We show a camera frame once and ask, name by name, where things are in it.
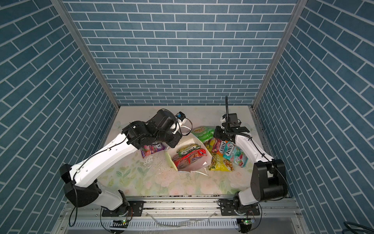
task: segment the blue brick wallpaper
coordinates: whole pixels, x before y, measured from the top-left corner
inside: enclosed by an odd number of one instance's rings
[[[257,109],[311,233],[374,225],[373,13],[309,0]]]
[[[0,233],[50,232],[58,169],[98,148],[114,107],[49,0],[0,0]]]
[[[251,104],[297,0],[64,0],[121,105]]]

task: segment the red snack bag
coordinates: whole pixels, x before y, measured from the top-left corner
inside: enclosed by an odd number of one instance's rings
[[[205,155],[206,151],[204,149],[197,149],[182,157],[177,154],[173,157],[172,160],[178,169],[182,169]]]

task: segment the candy bag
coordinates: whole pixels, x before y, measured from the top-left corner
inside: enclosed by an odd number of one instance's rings
[[[236,147],[232,142],[228,142],[226,144],[223,157],[231,162],[235,162],[240,167],[245,167],[245,164],[247,164],[248,161],[248,158],[244,152],[240,148]]]
[[[222,155],[212,153],[212,162],[209,171],[234,171],[232,163]]]
[[[177,153],[179,154],[179,156],[183,156],[183,155],[191,153],[195,149],[200,149],[200,146],[198,144],[190,144],[190,145],[180,148],[177,151]]]
[[[227,160],[230,160],[231,162],[233,162],[233,159],[232,159],[233,155],[231,154],[231,152],[233,151],[234,148],[235,148],[234,143],[227,142],[223,150],[223,157]]]
[[[204,142],[204,145],[209,152],[219,153],[222,142],[222,140],[213,137],[212,139]]]
[[[245,167],[248,158],[239,147],[235,147],[231,154],[233,155],[234,162],[237,165],[239,165],[240,167]]]
[[[197,149],[184,156],[176,154],[172,160],[178,169],[183,169],[203,156],[206,156],[206,151],[204,149]]]
[[[226,148],[226,144],[229,143],[228,141],[226,140],[221,140],[221,144],[220,144],[220,150],[219,150],[219,153],[221,155],[223,155],[223,153],[225,152],[225,148]]]
[[[165,149],[165,146],[161,143],[155,143],[155,144],[151,144],[151,145],[145,145],[143,146],[140,151],[141,151],[141,156],[143,158],[151,155],[151,154],[154,154],[156,152],[159,152],[161,150],[164,150]]]
[[[192,134],[194,134],[201,142],[206,142],[213,138],[214,128],[202,126],[192,130]]]

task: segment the metal base plate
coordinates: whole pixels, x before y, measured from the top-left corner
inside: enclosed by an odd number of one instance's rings
[[[220,199],[218,200],[218,205],[221,207],[220,211],[222,216],[243,215],[235,211],[234,202],[232,200]],[[260,215],[260,210],[258,207],[256,208],[256,206],[249,208],[249,210],[252,211],[249,212],[249,215]]]
[[[144,201],[129,201],[130,207],[132,208],[132,216],[133,217],[140,217],[142,212],[143,212],[143,205]],[[104,209],[102,211],[102,217],[118,217],[117,213],[109,210],[109,209]]]

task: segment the black motor housing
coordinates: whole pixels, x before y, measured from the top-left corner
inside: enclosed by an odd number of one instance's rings
[[[64,193],[69,201],[76,207],[83,207],[95,201],[101,194],[101,189],[96,184],[97,180],[86,188],[75,186],[70,177],[70,170],[69,164],[64,164],[59,169],[61,178],[65,182]]]
[[[272,177],[267,176],[268,171],[273,174]],[[284,197],[288,193],[285,179],[286,166],[281,159],[254,163],[251,178],[253,196],[257,201]]]

